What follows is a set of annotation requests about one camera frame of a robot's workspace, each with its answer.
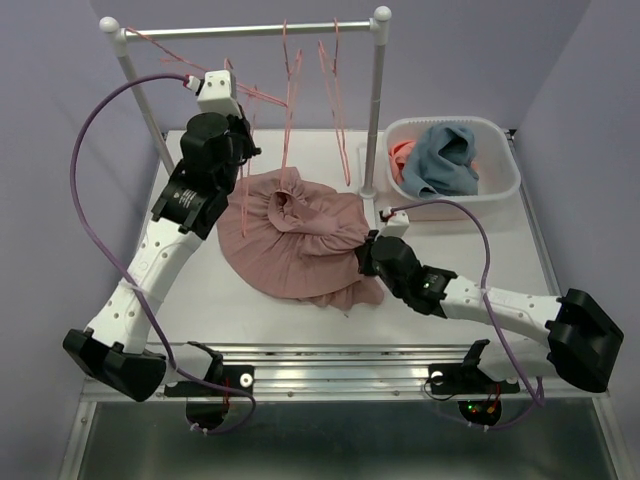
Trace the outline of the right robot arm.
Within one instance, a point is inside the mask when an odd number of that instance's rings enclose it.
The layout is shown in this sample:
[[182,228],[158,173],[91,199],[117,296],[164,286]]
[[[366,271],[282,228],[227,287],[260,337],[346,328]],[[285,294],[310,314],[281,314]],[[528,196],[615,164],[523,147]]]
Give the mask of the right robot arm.
[[477,341],[460,366],[463,384],[482,390],[493,381],[557,376],[580,390],[607,390],[624,334],[588,293],[570,289],[561,297],[535,296],[481,287],[455,272],[423,265],[402,239],[370,231],[355,250],[361,274],[382,280],[410,309],[447,320],[492,326],[498,336],[521,341],[498,349]]

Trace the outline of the blue denim skirt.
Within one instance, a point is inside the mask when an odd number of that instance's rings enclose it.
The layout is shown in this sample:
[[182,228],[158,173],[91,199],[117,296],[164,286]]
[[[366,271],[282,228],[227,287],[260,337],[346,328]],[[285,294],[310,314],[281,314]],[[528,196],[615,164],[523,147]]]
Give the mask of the blue denim skirt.
[[402,169],[400,188],[416,198],[475,196],[479,174],[475,136],[462,124],[440,123],[415,143]]

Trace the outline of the coral pink skirt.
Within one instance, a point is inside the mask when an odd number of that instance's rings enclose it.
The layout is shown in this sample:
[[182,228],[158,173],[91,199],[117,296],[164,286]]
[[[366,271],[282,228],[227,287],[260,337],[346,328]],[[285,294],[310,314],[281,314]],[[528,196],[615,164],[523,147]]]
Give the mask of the coral pink skirt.
[[403,141],[394,144],[389,149],[389,165],[391,176],[398,186],[400,186],[404,181],[403,170],[415,145],[415,141]]

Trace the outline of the dusty pink dress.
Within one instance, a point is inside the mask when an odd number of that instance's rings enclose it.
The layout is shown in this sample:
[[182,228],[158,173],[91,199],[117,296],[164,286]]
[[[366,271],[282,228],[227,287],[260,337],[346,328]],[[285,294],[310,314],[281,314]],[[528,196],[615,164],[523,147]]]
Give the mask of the dusty pink dress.
[[369,233],[358,195],[287,167],[239,180],[228,202],[216,223],[219,245],[252,288],[342,311],[382,303],[383,289],[360,274],[355,254]]

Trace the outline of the pink denim skirt hanger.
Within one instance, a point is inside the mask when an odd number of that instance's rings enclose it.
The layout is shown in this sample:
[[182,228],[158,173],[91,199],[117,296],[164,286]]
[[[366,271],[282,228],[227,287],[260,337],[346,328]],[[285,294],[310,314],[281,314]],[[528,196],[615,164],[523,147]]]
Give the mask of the pink denim skirt hanger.
[[296,100],[299,89],[299,77],[303,60],[303,52],[298,49],[295,56],[289,55],[288,51],[288,22],[283,21],[282,28],[282,45],[284,53],[284,66],[287,76],[287,89],[286,89],[286,107],[285,107],[285,123],[284,123],[284,137],[283,137],[283,151],[281,161],[281,173],[287,167],[287,161],[289,156],[290,137],[293,128],[293,117],[295,112]]

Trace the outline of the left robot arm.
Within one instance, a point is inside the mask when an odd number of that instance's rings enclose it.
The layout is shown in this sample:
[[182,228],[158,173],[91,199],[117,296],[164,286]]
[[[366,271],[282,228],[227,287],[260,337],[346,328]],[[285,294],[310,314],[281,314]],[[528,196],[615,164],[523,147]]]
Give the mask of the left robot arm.
[[86,375],[138,402],[182,380],[202,394],[250,397],[226,381],[222,355],[203,344],[188,343],[195,362],[188,373],[171,348],[147,348],[174,281],[226,210],[240,166],[260,152],[243,116],[218,113],[191,118],[180,148],[134,259],[118,268],[122,278],[105,306],[84,329],[70,330],[63,348]]

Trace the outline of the pink dress hanger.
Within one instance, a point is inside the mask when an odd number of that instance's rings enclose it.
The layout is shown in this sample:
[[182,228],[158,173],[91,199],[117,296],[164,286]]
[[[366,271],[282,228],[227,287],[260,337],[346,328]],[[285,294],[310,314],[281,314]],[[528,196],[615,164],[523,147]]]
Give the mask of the pink dress hanger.
[[[244,104],[245,112],[248,113],[254,103],[254,95],[252,90],[248,87],[237,83],[239,90],[246,96],[246,102]],[[251,180],[251,163],[247,161],[244,167],[240,170],[242,180],[242,202],[241,202],[241,235],[243,238],[248,233],[248,207],[249,207],[249,191]]]

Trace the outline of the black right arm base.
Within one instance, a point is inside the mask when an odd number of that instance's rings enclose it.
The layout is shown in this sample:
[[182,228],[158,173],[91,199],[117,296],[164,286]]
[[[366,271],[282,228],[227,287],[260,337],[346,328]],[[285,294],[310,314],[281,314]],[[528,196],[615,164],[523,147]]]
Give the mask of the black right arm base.
[[490,341],[477,340],[459,363],[436,363],[428,366],[429,375],[423,393],[434,401],[454,398],[462,419],[471,427],[495,429],[501,419],[504,395],[520,392],[518,382],[495,381],[479,369],[481,354]]

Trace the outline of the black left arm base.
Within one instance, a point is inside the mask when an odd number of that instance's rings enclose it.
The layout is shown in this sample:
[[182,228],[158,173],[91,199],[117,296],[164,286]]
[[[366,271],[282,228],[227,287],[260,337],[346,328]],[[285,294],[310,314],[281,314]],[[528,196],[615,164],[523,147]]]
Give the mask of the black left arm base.
[[178,367],[167,367],[161,384],[168,398],[184,398],[191,431],[204,436],[231,433],[246,425],[255,413],[255,369],[224,364],[223,354],[190,341],[174,349]]

